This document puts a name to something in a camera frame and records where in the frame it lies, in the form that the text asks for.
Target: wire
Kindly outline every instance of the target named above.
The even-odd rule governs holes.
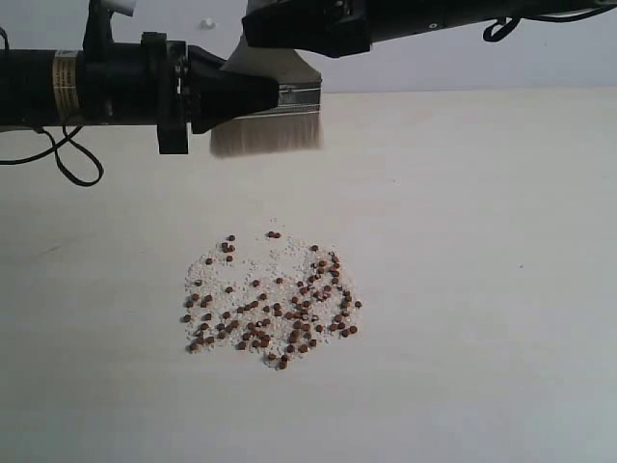
[[[2,27],[0,27],[0,37],[2,37],[4,41],[4,59],[8,61],[11,56],[10,55],[11,47],[9,45],[9,36],[7,35],[7,31],[5,31]],[[65,136],[65,138],[63,138],[60,142],[56,142],[56,139],[53,137],[53,135],[42,127],[28,127],[40,135],[45,135],[49,139],[51,148],[49,148],[48,150],[42,151],[38,154],[35,154],[33,156],[24,157],[21,159],[0,160],[0,166],[20,166],[23,164],[28,164],[31,162],[38,161],[40,159],[43,159],[44,157],[47,157],[49,154],[53,153],[54,157],[56,158],[56,165],[58,166],[58,169],[60,170],[60,172],[62,172],[62,174],[66,178],[68,178],[68,180],[71,183],[77,186],[83,186],[83,187],[90,187],[90,186],[94,186],[97,183],[99,183],[100,180],[103,178],[103,174],[105,173],[105,170],[103,169],[103,165],[100,163],[100,161],[96,158],[96,156],[90,150],[87,150],[83,145],[80,145],[79,143],[73,140],[75,135],[77,135],[81,131],[81,129],[84,127],[80,125],[78,127],[75,127],[73,130],[71,130],[70,133],[67,132],[68,121],[73,116],[74,115],[71,115],[63,120],[62,133]],[[97,177],[94,180],[88,181],[88,180],[83,180],[77,177],[62,162],[62,159],[60,158],[60,154],[58,153],[58,150],[61,147],[63,147],[66,143],[70,143],[77,150],[80,150],[81,152],[83,152],[93,162],[94,166],[96,167],[96,171],[97,171]]]

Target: brush bristles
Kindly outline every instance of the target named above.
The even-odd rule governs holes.
[[[214,127],[210,151],[220,157],[293,150],[323,145],[319,113],[236,119]]]

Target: robotic arm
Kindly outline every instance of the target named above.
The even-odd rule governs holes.
[[[224,60],[184,41],[144,33],[141,43],[114,42],[111,18],[131,15],[127,3],[135,0],[90,1],[82,51],[10,50],[5,36],[0,129],[156,125],[161,153],[186,153],[187,124],[201,134],[277,106],[278,82],[222,71]],[[484,39],[500,41],[522,19],[568,22],[616,7],[617,0],[280,0],[247,15],[243,27],[251,46],[337,58],[486,20],[496,23]]]

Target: pile of seeds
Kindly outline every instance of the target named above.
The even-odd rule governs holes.
[[[248,251],[234,235],[189,267],[188,350],[231,345],[286,369],[332,338],[359,331],[362,302],[334,250],[269,231]]]

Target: white granule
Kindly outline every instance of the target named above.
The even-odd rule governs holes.
[[[335,260],[338,256],[334,249],[323,249],[321,246],[317,251],[312,251],[312,243],[304,242],[297,238],[281,237],[269,238],[266,235],[258,237],[255,241],[245,248],[242,239],[238,238],[233,243],[236,248],[232,253],[225,253],[222,243],[208,254],[201,256],[193,263],[188,270],[186,277],[185,310],[191,316],[191,320],[186,323],[187,339],[193,346],[192,352],[211,351],[221,346],[232,346],[237,348],[242,341],[245,333],[250,333],[249,323],[261,324],[264,319],[269,318],[268,326],[256,327],[253,333],[263,331],[270,337],[267,347],[252,347],[257,337],[251,336],[246,341],[246,350],[259,354],[264,364],[271,368],[276,368],[280,364],[281,356],[287,355],[289,361],[302,358],[310,353],[312,348],[309,346],[309,339],[305,339],[305,332],[301,330],[301,335],[294,343],[295,351],[286,351],[289,345],[289,337],[294,330],[293,324],[301,321],[309,324],[311,338],[317,341],[319,347],[323,342],[328,342],[332,338],[342,338],[343,331],[336,329],[331,331],[330,327],[337,315],[341,315],[344,329],[349,330],[354,326],[360,328],[360,315],[362,309],[356,307],[356,291],[353,283],[345,271],[343,262],[339,262],[339,268],[335,268]],[[233,256],[232,262],[226,262],[227,256]],[[212,259],[210,265],[206,264],[207,259]],[[324,267],[323,275],[317,274],[320,261],[327,262]],[[338,283],[333,284],[335,277],[331,272],[338,272]],[[316,277],[313,283],[309,282],[309,277]],[[282,278],[281,284],[277,284],[277,278]],[[258,280],[259,286],[254,287],[253,281]],[[298,282],[303,282],[308,292],[302,295],[298,287]],[[330,286],[331,296],[324,299],[325,286]],[[227,293],[226,289],[231,287],[232,292]],[[342,308],[345,295],[349,291],[351,302],[348,308]],[[261,301],[259,296],[266,294],[267,300]],[[206,296],[212,296],[212,301],[207,303],[205,308],[201,307],[201,302]],[[298,304],[293,304],[291,299],[298,297]],[[187,302],[194,301],[192,307],[187,307]],[[258,307],[238,313],[238,308],[245,308],[254,301],[258,302]],[[308,314],[304,317],[300,315],[300,309],[304,309],[302,303],[310,301],[307,309]],[[281,304],[282,316],[275,316],[274,305]],[[266,313],[263,309],[268,306],[270,312]],[[229,312],[230,318],[224,319],[223,314]],[[210,313],[212,318],[204,321],[204,316]],[[286,313],[293,313],[299,318],[287,319]],[[233,320],[237,320],[238,328],[233,329],[223,340],[218,338],[220,331],[217,325],[220,323],[228,327]],[[208,328],[201,329],[201,325],[207,323]],[[317,325],[323,327],[322,333],[315,330]],[[214,337],[215,341],[208,344],[204,340]],[[305,344],[308,348],[306,354],[299,352],[301,345]],[[268,361],[268,354],[275,354],[276,360]]]

